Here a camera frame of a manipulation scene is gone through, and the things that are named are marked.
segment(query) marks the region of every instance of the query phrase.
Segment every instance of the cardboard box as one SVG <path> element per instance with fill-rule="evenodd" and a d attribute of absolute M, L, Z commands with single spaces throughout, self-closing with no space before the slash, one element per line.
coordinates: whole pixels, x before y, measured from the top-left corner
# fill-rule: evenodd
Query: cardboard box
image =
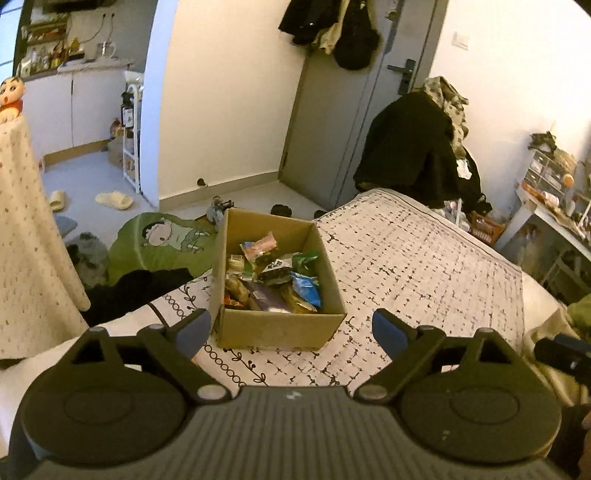
<path fill-rule="evenodd" d="M 316 314 L 252 312 L 226 309 L 223 305 L 227 255 L 242 253 L 240 244 L 256 241 L 273 232 L 278 254 L 312 252 L 320 281 L 322 308 Z M 217 236 L 210 301 L 214 330 L 221 348 L 318 350 L 332 338 L 346 316 L 335 273 L 315 223 L 275 215 L 229 209 Z"/>

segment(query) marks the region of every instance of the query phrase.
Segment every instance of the basket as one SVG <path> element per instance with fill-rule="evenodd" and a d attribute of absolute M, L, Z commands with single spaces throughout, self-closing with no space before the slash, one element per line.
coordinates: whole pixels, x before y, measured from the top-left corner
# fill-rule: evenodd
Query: basket
<path fill-rule="evenodd" d="M 470 219 L 470 234 L 490 247 L 495 244 L 505 230 L 505 225 L 495 223 L 479 213 L 472 212 L 468 217 Z"/>

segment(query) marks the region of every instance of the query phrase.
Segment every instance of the door handle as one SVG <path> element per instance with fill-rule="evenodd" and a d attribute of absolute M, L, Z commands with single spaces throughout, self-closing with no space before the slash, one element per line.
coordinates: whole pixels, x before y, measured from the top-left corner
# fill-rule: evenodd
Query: door handle
<path fill-rule="evenodd" d="M 413 78 L 414 68 L 417 62 L 412 59 L 407 59 L 406 64 L 404 67 L 397 67 L 395 65 L 388 65 L 386 68 L 392 72 L 402 73 L 402 78 L 400 80 L 400 86 L 398 87 L 398 94 L 404 95 L 408 93 L 408 89 L 410 88 L 410 81 Z"/>

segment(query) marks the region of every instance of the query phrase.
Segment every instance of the snack wrapper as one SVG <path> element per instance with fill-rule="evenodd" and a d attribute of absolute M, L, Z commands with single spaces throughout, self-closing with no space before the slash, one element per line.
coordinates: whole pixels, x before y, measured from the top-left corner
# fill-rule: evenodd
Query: snack wrapper
<path fill-rule="evenodd" d="M 296 253 L 292 257 L 293 270 L 306 277 L 316 276 L 316 259 L 318 252 L 309 252 L 305 254 Z"/>
<path fill-rule="evenodd" d="M 314 307 L 320 308 L 322 303 L 320 301 L 318 289 L 316 289 L 316 285 L 314 284 L 314 280 L 305 275 L 300 275 L 297 272 L 291 272 L 291 277 L 293 278 L 294 291 Z"/>
<path fill-rule="evenodd" d="M 265 285 L 280 285 L 291 281 L 291 257 L 277 258 L 256 276 Z"/>
<path fill-rule="evenodd" d="M 247 262 L 244 255 L 228 255 L 226 260 L 226 276 L 235 275 L 242 281 L 252 281 L 254 270 L 250 262 Z"/>
<path fill-rule="evenodd" d="M 226 276 L 226 289 L 242 304 L 246 304 L 250 297 L 248 289 L 236 275 Z"/>
<path fill-rule="evenodd" d="M 281 296 L 293 310 L 294 313 L 316 313 L 316 307 L 302 299 L 293 289 L 292 285 L 283 284 L 281 286 Z"/>
<path fill-rule="evenodd" d="M 277 248 L 277 240 L 275 240 L 273 232 L 269 232 L 265 237 L 256 242 L 241 243 L 240 248 L 242 248 L 246 259 L 252 265 L 255 265 L 257 260 L 269 255 L 273 249 Z"/>
<path fill-rule="evenodd" d="M 248 307 L 245 307 L 242 303 L 237 300 L 231 298 L 230 293 L 226 290 L 226 293 L 223 296 L 223 304 L 227 309 L 233 310 L 248 310 Z"/>
<path fill-rule="evenodd" d="M 248 302 L 251 310 L 263 312 L 293 313 L 283 301 L 279 293 L 261 283 L 249 282 L 246 284 L 251 296 Z"/>

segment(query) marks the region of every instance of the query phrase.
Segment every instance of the kettle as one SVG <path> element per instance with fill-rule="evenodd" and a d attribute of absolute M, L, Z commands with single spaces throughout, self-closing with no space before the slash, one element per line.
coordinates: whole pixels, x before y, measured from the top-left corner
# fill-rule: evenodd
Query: kettle
<path fill-rule="evenodd" d="M 96 46 L 96 61 L 111 59 L 117 51 L 114 41 L 104 41 Z"/>

